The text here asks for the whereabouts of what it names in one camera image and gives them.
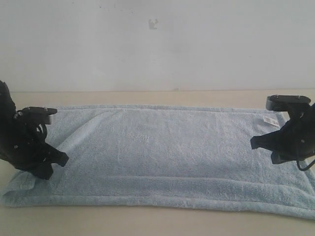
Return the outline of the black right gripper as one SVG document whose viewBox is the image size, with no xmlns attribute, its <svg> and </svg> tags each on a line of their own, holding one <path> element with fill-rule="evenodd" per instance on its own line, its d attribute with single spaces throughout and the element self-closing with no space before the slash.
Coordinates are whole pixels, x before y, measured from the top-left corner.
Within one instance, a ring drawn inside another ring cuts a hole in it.
<svg viewBox="0 0 315 236">
<path fill-rule="evenodd" d="M 304 111 L 289 111 L 289 121 L 279 131 L 250 139 L 252 149 L 279 150 L 271 153 L 272 164 L 285 159 L 305 159 L 315 152 L 315 106 Z"/>
</svg>

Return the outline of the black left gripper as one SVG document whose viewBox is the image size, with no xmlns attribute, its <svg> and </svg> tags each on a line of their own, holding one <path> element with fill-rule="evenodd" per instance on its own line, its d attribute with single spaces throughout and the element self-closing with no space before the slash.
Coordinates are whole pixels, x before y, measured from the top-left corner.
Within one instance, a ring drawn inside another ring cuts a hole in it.
<svg viewBox="0 0 315 236">
<path fill-rule="evenodd" d="M 0 117 L 0 158 L 15 169 L 30 172 L 39 179 L 49 180 L 51 164 L 64 167 L 69 157 L 45 142 L 47 127 L 35 122 L 25 123 L 13 117 Z"/>
</svg>

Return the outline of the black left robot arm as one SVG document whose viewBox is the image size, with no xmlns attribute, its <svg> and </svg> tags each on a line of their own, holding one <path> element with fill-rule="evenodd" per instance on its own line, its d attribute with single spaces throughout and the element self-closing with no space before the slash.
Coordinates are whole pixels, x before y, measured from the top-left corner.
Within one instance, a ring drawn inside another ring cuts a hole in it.
<svg viewBox="0 0 315 236">
<path fill-rule="evenodd" d="M 49 180 L 52 164 L 63 167 L 66 153 L 46 143 L 47 125 L 58 112 L 54 108 L 26 107 L 17 110 L 7 84 L 0 83 L 0 158 L 15 169 Z"/>
</svg>

